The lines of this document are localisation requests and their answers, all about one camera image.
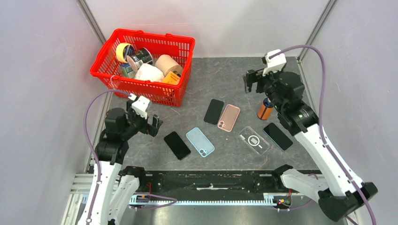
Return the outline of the pink phone case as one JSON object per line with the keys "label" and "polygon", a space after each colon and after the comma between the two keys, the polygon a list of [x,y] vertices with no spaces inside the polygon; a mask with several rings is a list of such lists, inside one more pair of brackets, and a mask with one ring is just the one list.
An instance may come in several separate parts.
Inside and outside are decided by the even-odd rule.
{"label": "pink phone case", "polygon": [[231,132],[239,116],[239,113],[239,107],[227,104],[217,123],[217,127],[223,131]]}

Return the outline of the light blue phone case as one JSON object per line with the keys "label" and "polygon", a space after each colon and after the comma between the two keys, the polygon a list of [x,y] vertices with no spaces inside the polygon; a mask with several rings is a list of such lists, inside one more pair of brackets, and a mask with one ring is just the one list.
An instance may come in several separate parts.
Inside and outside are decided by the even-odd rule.
{"label": "light blue phone case", "polygon": [[193,145],[195,150],[203,157],[207,157],[214,152],[215,147],[209,141],[209,139],[203,134],[203,132],[195,127],[186,133],[186,137],[189,142]]}

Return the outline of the clear phone case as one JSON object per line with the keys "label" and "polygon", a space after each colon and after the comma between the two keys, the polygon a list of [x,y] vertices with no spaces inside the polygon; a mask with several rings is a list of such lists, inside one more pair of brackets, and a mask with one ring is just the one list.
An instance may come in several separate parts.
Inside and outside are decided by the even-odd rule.
{"label": "clear phone case", "polygon": [[244,127],[239,132],[239,137],[258,155],[263,155],[270,147],[270,144],[250,126]]}

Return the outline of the black phone teal edge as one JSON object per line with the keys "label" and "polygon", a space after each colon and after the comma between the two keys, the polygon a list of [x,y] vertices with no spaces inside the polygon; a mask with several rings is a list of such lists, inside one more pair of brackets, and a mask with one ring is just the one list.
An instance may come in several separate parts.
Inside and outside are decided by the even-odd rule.
{"label": "black phone teal edge", "polygon": [[269,123],[263,131],[283,151],[293,145],[292,140],[274,123]]}

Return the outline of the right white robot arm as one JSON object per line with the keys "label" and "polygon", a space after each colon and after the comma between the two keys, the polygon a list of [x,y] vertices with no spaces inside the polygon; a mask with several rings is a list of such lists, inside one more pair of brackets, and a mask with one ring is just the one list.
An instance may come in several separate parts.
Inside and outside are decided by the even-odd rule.
{"label": "right white robot arm", "polygon": [[329,142],[314,110],[303,101],[305,90],[300,76],[294,72],[248,70],[243,76],[245,91],[265,93],[278,113],[282,126],[307,150],[324,176],[309,177],[290,165],[273,171],[271,186],[277,192],[296,190],[317,202],[332,221],[339,221],[366,204],[378,192],[372,182],[364,182],[348,166]]}

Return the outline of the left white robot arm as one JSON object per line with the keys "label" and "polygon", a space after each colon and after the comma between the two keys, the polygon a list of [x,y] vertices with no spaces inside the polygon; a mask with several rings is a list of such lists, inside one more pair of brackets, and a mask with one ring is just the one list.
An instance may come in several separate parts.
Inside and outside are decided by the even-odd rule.
{"label": "left white robot arm", "polygon": [[122,165],[129,139],[139,132],[155,137],[162,125],[157,115],[148,123],[150,103],[144,96],[131,96],[126,109],[107,111],[105,129],[95,147],[97,161],[79,225],[118,225],[133,194],[146,188],[144,168],[127,166],[122,169]]}

